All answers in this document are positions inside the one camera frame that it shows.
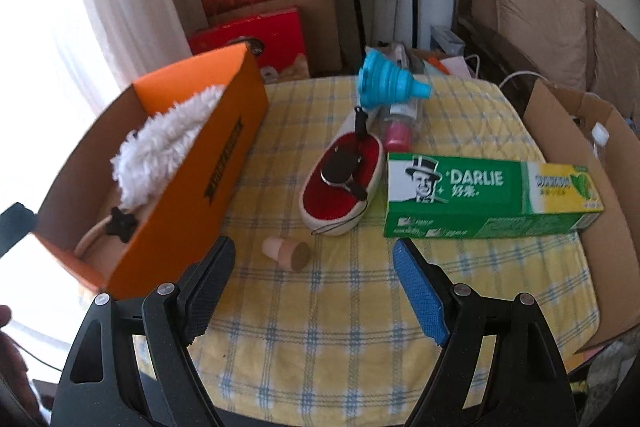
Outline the person's left hand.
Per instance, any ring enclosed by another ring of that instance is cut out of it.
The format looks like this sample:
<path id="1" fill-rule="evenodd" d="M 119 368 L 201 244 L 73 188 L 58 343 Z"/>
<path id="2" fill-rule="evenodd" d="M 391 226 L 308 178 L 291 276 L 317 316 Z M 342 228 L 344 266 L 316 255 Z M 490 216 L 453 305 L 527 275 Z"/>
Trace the person's left hand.
<path id="1" fill-rule="evenodd" d="M 36 416 L 39 413 L 39 404 L 29 384 L 27 365 L 10 336 L 1 332 L 0 343 L 1 374 L 25 411 L 30 416 Z"/>

